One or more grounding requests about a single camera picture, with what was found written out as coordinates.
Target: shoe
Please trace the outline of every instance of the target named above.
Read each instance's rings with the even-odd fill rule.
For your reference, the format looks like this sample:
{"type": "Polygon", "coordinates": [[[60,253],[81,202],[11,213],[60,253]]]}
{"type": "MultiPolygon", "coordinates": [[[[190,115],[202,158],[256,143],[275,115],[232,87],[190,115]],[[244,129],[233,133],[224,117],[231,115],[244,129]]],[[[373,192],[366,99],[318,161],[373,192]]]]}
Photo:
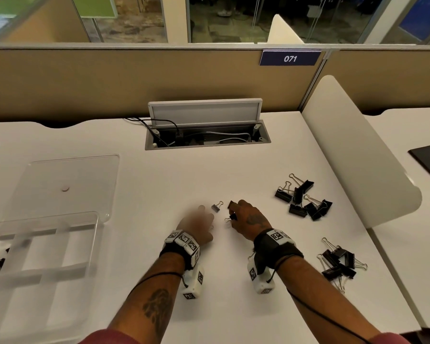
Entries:
{"type": "Polygon", "coordinates": [[[217,15],[218,17],[231,17],[232,11],[226,11],[226,10],[219,11],[217,15]]]}

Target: sign with text 071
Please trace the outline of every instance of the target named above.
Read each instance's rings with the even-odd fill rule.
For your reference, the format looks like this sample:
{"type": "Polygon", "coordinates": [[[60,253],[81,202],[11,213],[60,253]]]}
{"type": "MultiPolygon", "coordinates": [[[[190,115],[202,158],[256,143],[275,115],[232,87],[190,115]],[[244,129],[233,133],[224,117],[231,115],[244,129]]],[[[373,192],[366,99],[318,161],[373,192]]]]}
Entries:
{"type": "Polygon", "coordinates": [[[265,49],[260,66],[314,66],[321,51],[285,51],[265,49]]]}

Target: person's left hand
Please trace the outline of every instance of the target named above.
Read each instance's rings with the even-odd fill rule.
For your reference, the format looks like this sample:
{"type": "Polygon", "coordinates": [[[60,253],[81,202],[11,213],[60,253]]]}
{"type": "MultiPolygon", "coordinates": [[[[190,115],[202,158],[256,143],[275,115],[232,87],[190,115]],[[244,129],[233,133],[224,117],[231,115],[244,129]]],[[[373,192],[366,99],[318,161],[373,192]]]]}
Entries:
{"type": "Polygon", "coordinates": [[[214,238],[209,232],[213,220],[214,214],[206,213],[204,205],[201,205],[197,210],[186,215],[178,224],[177,229],[183,229],[195,238],[200,246],[203,246],[214,238]]]}

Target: pile of binder clips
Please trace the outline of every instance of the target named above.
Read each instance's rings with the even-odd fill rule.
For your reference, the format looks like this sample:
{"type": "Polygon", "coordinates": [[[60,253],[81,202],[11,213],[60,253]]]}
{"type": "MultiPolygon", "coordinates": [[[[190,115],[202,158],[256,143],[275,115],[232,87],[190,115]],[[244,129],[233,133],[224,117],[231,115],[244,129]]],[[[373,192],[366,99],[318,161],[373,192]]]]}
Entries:
{"type": "Polygon", "coordinates": [[[286,181],[283,187],[279,187],[277,189],[275,196],[284,202],[291,202],[290,208],[288,209],[290,214],[301,217],[309,215],[310,218],[315,221],[328,213],[328,210],[333,205],[332,202],[325,199],[320,201],[306,194],[314,185],[312,181],[303,181],[293,173],[288,175],[288,177],[291,178],[298,186],[291,189],[292,183],[290,181],[286,181]],[[309,204],[303,206],[303,200],[308,201],[309,204]]]}
{"type": "Polygon", "coordinates": [[[360,268],[366,271],[368,265],[357,260],[352,252],[339,245],[333,245],[326,237],[322,238],[322,241],[329,248],[323,254],[317,255],[323,267],[322,275],[341,293],[345,293],[346,282],[357,274],[355,269],[360,268]]]}

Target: wristband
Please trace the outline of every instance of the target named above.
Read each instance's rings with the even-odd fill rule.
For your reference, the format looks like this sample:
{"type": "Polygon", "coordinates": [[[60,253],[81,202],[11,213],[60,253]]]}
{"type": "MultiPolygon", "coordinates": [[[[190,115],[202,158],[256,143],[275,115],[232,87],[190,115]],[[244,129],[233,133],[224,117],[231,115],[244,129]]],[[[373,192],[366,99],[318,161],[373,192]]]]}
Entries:
{"type": "Polygon", "coordinates": [[[255,266],[258,274],[262,274],[266,267],[275,269],[278,260],[284,256],[299,256],[304,258],[295,242],[283,231],[269,228],[262,231],[253,241],[255,246],[255,266]]]}
{"type": "Polygon", "coordinates": [[[159,256],[166,252],[174,252],[183,257],[185,261],[185,270],[193,270],[199,260],[200,247],[195,238],[178,229],[164,240],[164,246],[159,256]]]}

